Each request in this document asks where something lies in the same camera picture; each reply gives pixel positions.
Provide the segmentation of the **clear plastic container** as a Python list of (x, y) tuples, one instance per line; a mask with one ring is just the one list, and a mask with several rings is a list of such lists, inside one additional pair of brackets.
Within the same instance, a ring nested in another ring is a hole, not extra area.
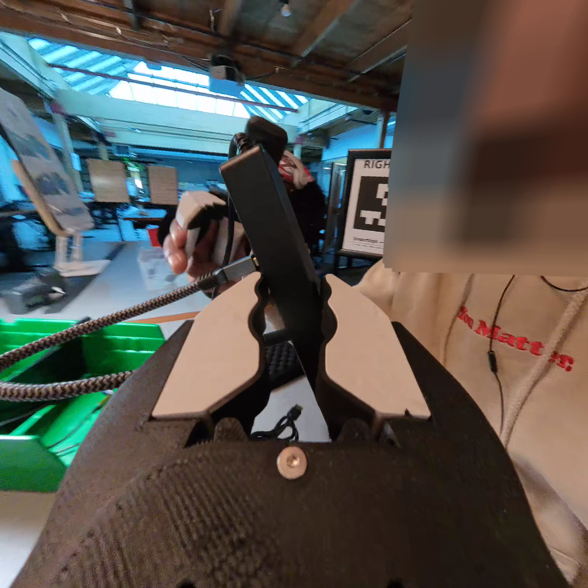
[(169, 266), (161, 247), (146, 247), (138, 252), (138, 266), (147, 291), (172, 289), (178, 276)]

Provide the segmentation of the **whiteboard on stand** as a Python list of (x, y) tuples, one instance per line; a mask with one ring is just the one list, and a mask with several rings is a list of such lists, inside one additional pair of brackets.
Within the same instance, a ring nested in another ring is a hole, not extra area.
[(178, 173), (174, 167), (149, 165), (148, 183), (151, 203), (159, 206), (178, 206)]
[(86, 164), (96, 202), (130, 203), (126, 168), (122, 162), (87, 159)]

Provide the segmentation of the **black usb hub with switches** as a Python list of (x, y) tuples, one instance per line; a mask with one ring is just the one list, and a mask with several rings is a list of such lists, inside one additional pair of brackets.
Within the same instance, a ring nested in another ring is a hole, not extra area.
[(319, 279), (277, 165), (261, 146), (253, 146), (220, 171), (314, 392), (323, 342)]

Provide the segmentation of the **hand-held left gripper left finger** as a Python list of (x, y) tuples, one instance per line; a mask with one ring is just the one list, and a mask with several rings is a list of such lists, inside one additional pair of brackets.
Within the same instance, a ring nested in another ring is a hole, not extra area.
[(253, 273), (202, 310), (157, 352), (158, 391), (151, 421), (203, 422), (212, 427), (225, 417), (245, 428), (267, 405), (264, 305), (267, 290)]

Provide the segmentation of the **grey label printer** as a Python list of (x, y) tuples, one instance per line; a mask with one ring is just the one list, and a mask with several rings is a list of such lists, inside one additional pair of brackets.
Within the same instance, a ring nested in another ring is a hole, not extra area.
[(48, 306), (65, 295), (66, 280), (53, 268), (46, 268), (16, 286), (1, 290), (8, 311), (16, 315)]

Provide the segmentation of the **black dotted mat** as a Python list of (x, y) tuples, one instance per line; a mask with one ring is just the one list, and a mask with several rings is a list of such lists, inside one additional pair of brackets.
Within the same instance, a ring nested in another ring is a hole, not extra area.
[(296, 350), (288, 341), (267, 347), (266, 371), (272, 392), (305, 375)]

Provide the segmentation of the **instruction board on stand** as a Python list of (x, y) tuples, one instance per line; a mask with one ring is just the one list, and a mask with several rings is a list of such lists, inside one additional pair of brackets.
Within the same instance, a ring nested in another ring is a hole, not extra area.
[(55, 235), (54, 268), (62, 277), (95, 276), (110, 263), (84, 261), (84, 232), (94, 221), (73, 180), (24, 102), (1, 90), (1, 136), (16, 154), (12, 167), (44, 224)]

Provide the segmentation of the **person's beige hoodie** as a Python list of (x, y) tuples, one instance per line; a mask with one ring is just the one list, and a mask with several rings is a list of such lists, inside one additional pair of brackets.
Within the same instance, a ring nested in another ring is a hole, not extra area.
[(407, 273), (356, 286), (478, 404), (572, 587), (587, 587), (587, 278)]

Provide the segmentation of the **black and white tag sign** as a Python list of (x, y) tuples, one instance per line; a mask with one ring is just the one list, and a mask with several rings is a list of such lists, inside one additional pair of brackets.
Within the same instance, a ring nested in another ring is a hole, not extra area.
[(391, 149), (351, 149), (345, 169), (336, 255), (383, 255)]

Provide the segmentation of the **person's right hand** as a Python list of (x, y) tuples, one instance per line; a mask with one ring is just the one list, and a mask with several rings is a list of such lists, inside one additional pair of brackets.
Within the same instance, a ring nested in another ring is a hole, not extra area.
[(194, 283), (200, 276), (219, 269), (221, 265), (215, 260), (214, 254), (219, 231), (227, 227), (226, 218), (222, 221), (211, 221), (204, 237), (194, 246), (192, 253), (187, 255), (188, 231), (182, 229), (176, 219), (173, 219), (163, 243), (165, 259), (172, 272), (176, 275), (186, 274), (188, 283)]

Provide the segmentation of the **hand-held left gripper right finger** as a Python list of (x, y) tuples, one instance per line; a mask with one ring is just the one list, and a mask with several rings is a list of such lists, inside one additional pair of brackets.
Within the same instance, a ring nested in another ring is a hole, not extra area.
[(363, 418), (428, 420), (429, 406), (385, 312), (335, 275), (322, 282), (323, 333), (318, 399), (330, 423)]

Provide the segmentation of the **green plastic bin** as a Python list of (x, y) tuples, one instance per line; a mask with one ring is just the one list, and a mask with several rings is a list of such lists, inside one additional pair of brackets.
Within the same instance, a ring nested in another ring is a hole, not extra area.
[[(1, 382), (46, 385), (140, 368), (165, 342), (156, 324), (122, 323), (44, 350), (1, 373)], [(61, 401), (1, 400), (1, 489), (59, 487), (112, 392)]]

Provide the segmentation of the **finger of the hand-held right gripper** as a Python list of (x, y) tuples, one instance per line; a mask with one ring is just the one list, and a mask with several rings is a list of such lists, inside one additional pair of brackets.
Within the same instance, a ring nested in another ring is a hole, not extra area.
[(196, 245), (206, 236), (213, 221), (229, 214), (226, 194), (203, 190), (184, 192), (176, 210), (176, 222), (187, 232), (185, 253), (190, 259)]
[(231, 254), (228, 261), (224, 261), (226, 248), (229, 243), (229, 221), (222, 220), (218, 223), (217, 240), (212, 251), (212, 261), (217, 266), (225, 266), (242, 259), (250, 254), (251, 247), (248, 244), (246, 233), (243, 224), (235, 222), (233, 227), (233, 241), (231, 246)]

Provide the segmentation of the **ceiling projector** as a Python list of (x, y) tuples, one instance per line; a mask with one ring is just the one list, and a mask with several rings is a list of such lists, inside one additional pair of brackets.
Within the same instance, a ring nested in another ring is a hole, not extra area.
[(212, 55), (208, 67), (209, 90), (216, 94), (237, 97), (245, 87), (246, 76), (232, 57)]

